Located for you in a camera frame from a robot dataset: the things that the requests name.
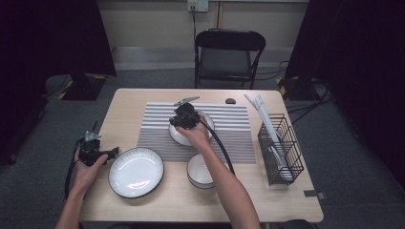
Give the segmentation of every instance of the wire basket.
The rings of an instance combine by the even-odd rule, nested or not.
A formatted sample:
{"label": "wire basket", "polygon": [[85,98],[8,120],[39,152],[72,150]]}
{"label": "wire basket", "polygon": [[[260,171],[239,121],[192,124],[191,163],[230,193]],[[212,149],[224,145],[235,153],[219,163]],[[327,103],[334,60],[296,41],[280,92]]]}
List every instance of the wire basket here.
{"label": "wire basket", "polygon": [[304,171],[301,150],[292,127],[283,114],[270,114],[271,123],[279,142],[273,142],[264,123],[258,133],[263,160],[265,161],[268,185],[290,185]]}

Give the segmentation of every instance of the person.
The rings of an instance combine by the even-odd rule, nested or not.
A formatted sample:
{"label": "person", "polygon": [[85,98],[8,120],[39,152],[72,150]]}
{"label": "person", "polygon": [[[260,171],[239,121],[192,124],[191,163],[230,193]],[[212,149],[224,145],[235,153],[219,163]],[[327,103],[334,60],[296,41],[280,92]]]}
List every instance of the person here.
{"label": "person", "polygon": [[[247,190],[241,181],[227,169],[211,148],[207,129],[202,124],[198,124],[190,130],[185,130],[179,126],[176,130],[186,136],[188,141],[202,155],[232,228],[261,228],[259,217]],[[83,198],[95,180],[99,167],[106,159],[107,156],[100,157],[92,167],[87,167],[81,161],[76,163],[74,187],[68,196],[65,207],[55,227],[56,229],[78,228],[79,212]]]}

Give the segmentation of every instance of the placemat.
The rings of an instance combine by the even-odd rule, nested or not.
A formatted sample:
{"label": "placemat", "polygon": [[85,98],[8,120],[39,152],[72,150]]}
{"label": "placemat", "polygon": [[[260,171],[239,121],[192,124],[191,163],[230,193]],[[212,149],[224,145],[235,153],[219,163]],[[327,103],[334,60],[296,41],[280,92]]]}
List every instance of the placemat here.
{"label": "placemat", "polygon": [[[237,104],[193,103],[196,111],[209,115],[214,121],[215,133],[223,143],[232,163],[256,163],[247,107]],[[197,154],[191,146],[184,146],[169,133],[169,118],[176,115],[173,103],[148,102],[143,115],[138,147],[157,152],[164,161],[187,162]],[[211,146],[225,162],[224,154],[214,137]]]}

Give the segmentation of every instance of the wooden table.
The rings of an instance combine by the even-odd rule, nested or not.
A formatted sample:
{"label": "wooden table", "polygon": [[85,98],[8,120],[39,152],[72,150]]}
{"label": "wooden table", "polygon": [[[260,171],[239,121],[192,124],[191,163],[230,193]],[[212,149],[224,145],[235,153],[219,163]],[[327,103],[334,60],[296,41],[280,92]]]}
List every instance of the wooden table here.
{"label": "wooden table", "polygon": [[[306,219],[318,222],[323,213],[317,197],[305,197],[313,190],[309,172],[304,172],[289,186],[268,186],[266,169],[257,134],[262,119],[244,94],[260,94],[272,114],[287,114],[283,99],[275,91],[237,90],[166,90],[119,89],[101,127],[100,150],[119,146],[120,153],[137,147],[140,126],[147,102],[178,102],[199,96],[198,103],[224,103],[229,97],[237,104],[246,104],[256,164],[235,163],[238,179],[249,192],[261,222]],[[88,221],[154,221],[154,222],[227,222],[228,217],[218,200],[215,188],[201,190],[187,179],[186,162],[164,162],[164,176],[158,188],[143,198],[121,198],[110,188],[108,174],[113,163],[102,166],[85,198],[81,220]]]}

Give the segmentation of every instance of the gray carpet floor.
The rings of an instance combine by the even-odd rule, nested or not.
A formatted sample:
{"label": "gray carpet floor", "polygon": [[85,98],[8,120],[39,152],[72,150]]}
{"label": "gray carpet floor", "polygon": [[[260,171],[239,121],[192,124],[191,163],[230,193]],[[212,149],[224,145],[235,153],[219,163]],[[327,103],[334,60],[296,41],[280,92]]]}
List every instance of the gray carpet floor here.
{"label": "gray carpet floor", "polygon": [[[276,71],[261,68],[260,72]],[[17,163],[0,167],[0,228],[53,228],[63,203],[64,179],[75,141],[99,125],[119,88],[193,88],[194,70],[118,71],[109,77],[97,101],[58,100],[65,76],[47,82],[49,103],[41,120],[17,153]],[[259,74],[269,78],[273,74]],[[241,89],[240,83],[203,81],[206,89]],[[318,93],[326,91],[316,86]],[[274,79],[257,80],[255,90],[278,90]],[[286,101],[292,111],[313,101]],[[296,120],[302,113],[291,113]],[[354,136],[348,119],[331,100],[293,124],[320,203],[319,228],[405,228],[405,193],[384,164]],[[107,228],[113,222],[85,222],[85,228]],[[116,228],[127,228],[124,225]]]}

